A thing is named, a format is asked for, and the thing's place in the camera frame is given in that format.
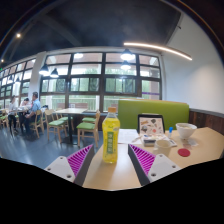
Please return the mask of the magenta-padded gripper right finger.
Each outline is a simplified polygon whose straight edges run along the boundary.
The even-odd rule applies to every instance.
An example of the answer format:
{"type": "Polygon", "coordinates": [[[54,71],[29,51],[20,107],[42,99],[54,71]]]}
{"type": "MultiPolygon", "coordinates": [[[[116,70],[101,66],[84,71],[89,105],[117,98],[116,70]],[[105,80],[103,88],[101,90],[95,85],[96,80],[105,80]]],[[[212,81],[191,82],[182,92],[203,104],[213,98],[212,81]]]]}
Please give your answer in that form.
{"type": "Polygon", "coordinates": [[[180,170],[180,167],[164,154],[154,155],[132,144],[128,145],[128,155],[142,186],[180,170]]]}

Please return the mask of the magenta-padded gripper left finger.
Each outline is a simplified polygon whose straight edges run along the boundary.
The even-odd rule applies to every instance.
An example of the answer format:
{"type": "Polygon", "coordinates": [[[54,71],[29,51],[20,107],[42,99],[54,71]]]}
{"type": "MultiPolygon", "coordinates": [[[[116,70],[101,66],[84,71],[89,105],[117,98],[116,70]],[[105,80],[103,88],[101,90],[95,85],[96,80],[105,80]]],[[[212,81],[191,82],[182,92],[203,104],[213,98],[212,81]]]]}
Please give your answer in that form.
{"type": "Polygon", "coordinates": [[[91,144],[68,157],[59,156],[45,170],[82,186],[94,155],[94,145],[91,144]]]}

